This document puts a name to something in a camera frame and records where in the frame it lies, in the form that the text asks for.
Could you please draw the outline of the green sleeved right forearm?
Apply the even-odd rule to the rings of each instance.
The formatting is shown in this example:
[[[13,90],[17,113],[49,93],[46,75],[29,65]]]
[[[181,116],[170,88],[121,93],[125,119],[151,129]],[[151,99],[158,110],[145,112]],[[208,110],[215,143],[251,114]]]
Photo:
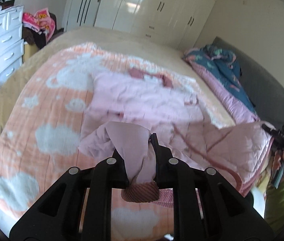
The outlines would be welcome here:
[[[265,221],[275,233],[279,233],[284,226],[284,179],[278,188],[269,186],[266,190]]]

